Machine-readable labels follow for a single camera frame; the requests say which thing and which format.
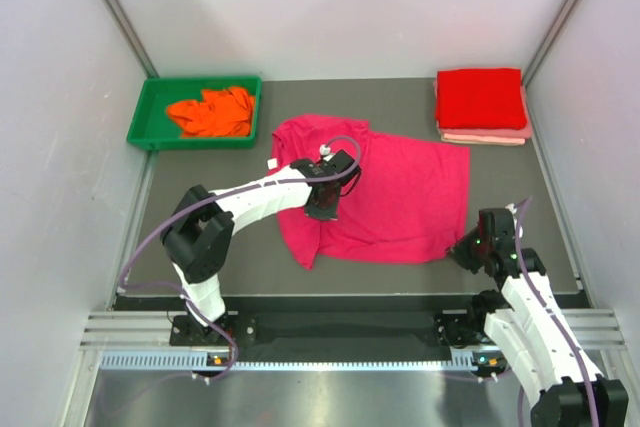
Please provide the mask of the magenta pink t-shirt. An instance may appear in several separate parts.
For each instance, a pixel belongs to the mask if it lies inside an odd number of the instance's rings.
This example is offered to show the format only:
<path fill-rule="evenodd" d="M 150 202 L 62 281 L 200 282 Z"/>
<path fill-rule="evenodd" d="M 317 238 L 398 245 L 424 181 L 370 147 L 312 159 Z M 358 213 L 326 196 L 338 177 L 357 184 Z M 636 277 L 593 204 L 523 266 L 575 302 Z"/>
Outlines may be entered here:
<path fill-rule="evenodd" d="M 362 176 L 338 206 L 333 221 L 300 208 L 278 214 L 295 261 L 311 269 L 317 256 L 342 260 L 417 264 L 443 258 L 466 232 L 471 177 L 467 147 L 376 132 L 368 121 L 306 114 L 272 133 L 272 158 L 280 166 L 318 160 L 319 148 L 362 154 Z"/>

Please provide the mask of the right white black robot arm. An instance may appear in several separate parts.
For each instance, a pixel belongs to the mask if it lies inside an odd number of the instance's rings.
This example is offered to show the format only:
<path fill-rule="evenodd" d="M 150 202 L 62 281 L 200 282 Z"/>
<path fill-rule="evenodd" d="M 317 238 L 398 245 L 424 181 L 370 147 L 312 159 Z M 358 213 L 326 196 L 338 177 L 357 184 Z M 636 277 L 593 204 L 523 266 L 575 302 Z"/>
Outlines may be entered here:
<path fill-rule="evenodd" d="M 521 245 L 528 204 L 482 209 L 476 227 L 449 250 L 463 269 L 496 287 L 473 296 L 462 344 L 492 342 L 516 375 L 534 426 L 622 426 L 629 395 L 581 347 L 537 252 Z"/>

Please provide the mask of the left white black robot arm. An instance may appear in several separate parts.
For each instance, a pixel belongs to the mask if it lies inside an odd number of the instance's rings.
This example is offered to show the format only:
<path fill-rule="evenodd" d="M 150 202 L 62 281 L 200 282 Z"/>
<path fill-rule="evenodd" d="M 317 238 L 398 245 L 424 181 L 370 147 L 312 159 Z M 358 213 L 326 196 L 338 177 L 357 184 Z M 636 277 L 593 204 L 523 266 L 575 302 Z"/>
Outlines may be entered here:
<path fill-rule="evenodd" d="M 339 150 L 318 161 L 297 159 L 235 189 L 209 191 L 201 185 L 189 189 L 175 212 L 193 205 L 198 208 L 163 229 L 160 241 L 179 276 L 194 318 L 194 334 L 209 344 L 226 334 L 226 307 L 218 274 L 235 234 L 296 208 L 313 220 L 335 220 L 342 189 L 360 176 L 358 161 Z"/>

